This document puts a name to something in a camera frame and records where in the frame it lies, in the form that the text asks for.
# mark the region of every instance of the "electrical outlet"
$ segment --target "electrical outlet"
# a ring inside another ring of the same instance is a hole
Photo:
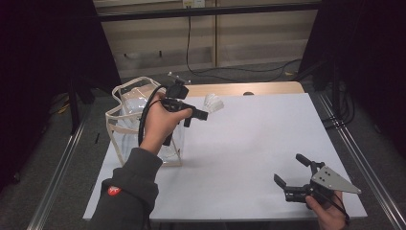
[[[194,0],[194,8],[205,8],[205,0]]]
[[[183,0],[183,8],[193,8],[193,0]]]

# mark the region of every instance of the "metal frame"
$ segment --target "metal frame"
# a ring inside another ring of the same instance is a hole
[[[332,1],[332,2],[317,1],[303,3],[269,4],[259,6],[193,8],[193,9],[139,11],[125,13],[100,13],[98,19],[101,22],[108,22],[108,21],[225,15],[225,14],[241,14],[241,13],[256,13],[256,12],[297,12],[297,11],[319,10],[320,8],[336,6],[347,2],[348,1]]]
[[[329,100],[328,96],[319,95],[319,99],[322,102],[322,105],[325,108],[328,116],[333,117],[334,111],[331,108],[332,103]],[[403,217],[402,213],[397,207],[394,199],[389,194],[388,190],[385,188],[385,186],[377,177],[376,173],[372,169],[372,166],[368,162],[364,153],[361,151],[361,149],[356,144],[355,140],[352,138],[347,127],[340,120],[337,119],[334,119],[333,123],[337,126],[336,130],[343,139],[343,142],[348,148],[353,160],[358,166],[358,169],[361,171],[367,183],[370,185],[373,194],[375,195],[376,199],[381,205],[389,221],[392,223],[394,229],[397,230],[406,229],[405,218]]]
[[[65,151],[63,152],[60,158],[59,164],[56,167],[51,182],[48,185],[48,188],[44,196],[42,197],[41,201],[39,202],[38,206],[36,206],[34,215],[27,228],[28,230],[40,230],[44,227],[45,222],[56,199],[57,191],[59,190],[63,177],[65,176],[65,173],[69,167],[69,163],[71,162],[72,156],[75,153],[75,148],[78,145],[80,136],[83,133],[84,124],[89,117],[91,106],[92,105],[86,106],[81,123],[76,129],[76,132],[73,135],[71,135],[68,144],[65,148]]]

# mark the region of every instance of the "person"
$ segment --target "person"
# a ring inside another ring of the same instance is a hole
[[[157,93],[152,102],[164,97],[164,94]],[[152,103],[147,114],[144,140],[140,147],[131,151],[123,167],[115,169],[112,178],[103,181],[101,197],[89,229],[149,228],[149,214],[158,196],[155,176],[162,165],[162,160],[157,156],[158,151],[176,125],[191,115],[190,108],[168,112],[161,103]],[[341,199],[341,192],[336,194]],[[310,195],[305,200],[318,216],[320,229],[345,227],[345,217],[335,207],[324,208]]]

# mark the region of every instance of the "white table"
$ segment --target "white table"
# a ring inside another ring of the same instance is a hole
[[[225,107],[208,121],[193,119],[186,128],[182,167],[157,173],[160,194],[151,219],[156,221],[234,221],[312,219],[302,203],[286,202],[273,181],[277,173],[290,186],[311,176],[295,159],[301,153],[326,162],[349,179],[317,112],[305,93],[221,96]],[[188,104],[200,107],[201,97]],[[84,215],[90,219],[102,180],[120,166],[110,145]],[[358,195],[344,194],[352,218],[367,214]]]

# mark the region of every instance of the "transparent container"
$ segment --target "transparent container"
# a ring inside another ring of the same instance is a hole
[[[138,147],[138,128],[143,109],[152,91],[160,84],[147,77],[140,77],[115,87],[113,98],[119,103],[115,108],[105,113],[108,135],[123,165],[133,148]],[[158,156],[163,160],[163,166],[181,166],[184,142],[183,122],[172,134],[170,145],[162,146]]]

